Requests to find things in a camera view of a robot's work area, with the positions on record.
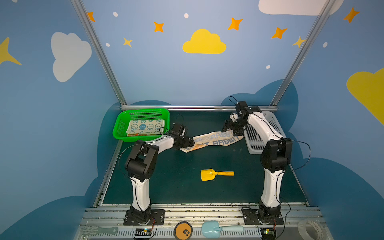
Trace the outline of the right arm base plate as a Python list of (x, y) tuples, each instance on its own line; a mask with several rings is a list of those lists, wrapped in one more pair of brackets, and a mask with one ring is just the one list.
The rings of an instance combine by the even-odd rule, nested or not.
[(284, 218), (280, 208), (241, 209), (245, 225), (283, 225)]

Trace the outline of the beige lettered towel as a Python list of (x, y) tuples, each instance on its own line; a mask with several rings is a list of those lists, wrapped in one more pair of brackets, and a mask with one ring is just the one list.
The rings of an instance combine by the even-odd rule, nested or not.
[(184, 153), (204, 148), (206, 146), (229, 146), (242, 140), (244, 136), (234, 135), (232, 130), (226, 132), (212, 132), (193, 137), (195, 144), (192, 147), (180, 148)]

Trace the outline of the green plastic basket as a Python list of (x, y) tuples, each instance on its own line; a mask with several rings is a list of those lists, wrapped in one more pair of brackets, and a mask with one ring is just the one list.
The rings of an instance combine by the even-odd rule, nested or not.
[(113, 136), (123, 142), (150, 141), (159, 138), (170, 127), (170, 112), (166, 109), (138, 109), (121, 112)]

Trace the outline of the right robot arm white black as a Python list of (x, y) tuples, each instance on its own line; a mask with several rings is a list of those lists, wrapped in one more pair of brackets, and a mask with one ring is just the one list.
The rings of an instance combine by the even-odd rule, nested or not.
[(260, 155), (264, 168), (264, 189), (261, 196), (257, 218), (261, 224), (285, 223), (281, 213), (280, 190), (287, 166), (291, 162), (293, 141), (283, 137), (266, 120), (258, 107), (250, 108), (245, 101), (236, 102), (236, 111), (225, 121), (222, 131), (233, 131), (242, 135), (247, 127), (252, 126), (261, 137), (264, 147)]

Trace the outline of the orange jellyfish pattern towel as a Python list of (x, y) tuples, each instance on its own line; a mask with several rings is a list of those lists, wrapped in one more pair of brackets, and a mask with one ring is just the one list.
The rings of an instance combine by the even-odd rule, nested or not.
[(127, 137), (147, 137), (152, 136), (152, 134), (127, 134)]

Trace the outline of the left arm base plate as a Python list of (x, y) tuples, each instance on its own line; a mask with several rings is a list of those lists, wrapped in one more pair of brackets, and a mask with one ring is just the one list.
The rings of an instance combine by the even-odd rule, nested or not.
[(126, 212), (123, 225), (124, 226), (162, 226), (165, 220), (165, 210), (139, 211), (134, 208)]

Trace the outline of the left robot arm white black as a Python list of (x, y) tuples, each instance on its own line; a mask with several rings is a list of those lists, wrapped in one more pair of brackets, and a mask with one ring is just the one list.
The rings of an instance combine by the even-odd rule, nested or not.
[(140, 225), (151, 220), (150, 178), (153, 175), (160, 153), (168, 149), (179, 150), (195, 145), (187, 136), (187, 128), (174, 123), (173, 128), (152, 141), (138, 140), (125, 163), (125, 170), (133, 186), (133, 202), (127, 211), (129, 221)]

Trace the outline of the teal patterned towel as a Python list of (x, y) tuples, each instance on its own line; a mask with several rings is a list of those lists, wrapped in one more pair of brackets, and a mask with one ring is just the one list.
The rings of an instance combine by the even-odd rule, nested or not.
[(126, 133), (159, 135), (164, 127), (165, 120), (131, 120)]

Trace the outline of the white plastic basket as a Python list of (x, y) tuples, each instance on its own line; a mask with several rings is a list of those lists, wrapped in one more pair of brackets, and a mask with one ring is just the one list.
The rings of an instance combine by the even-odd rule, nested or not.
[[(274, 113), (263, 111), (263, 114), (268, 123), (273, 127), (274, 131), (286, 138), (286, 135)], [(248, 125), (245, 129), (244, 138), (246, 140), (248, 151), (251, 155), (260, 155), (262, 153), (265, 142), (251, 125)]]

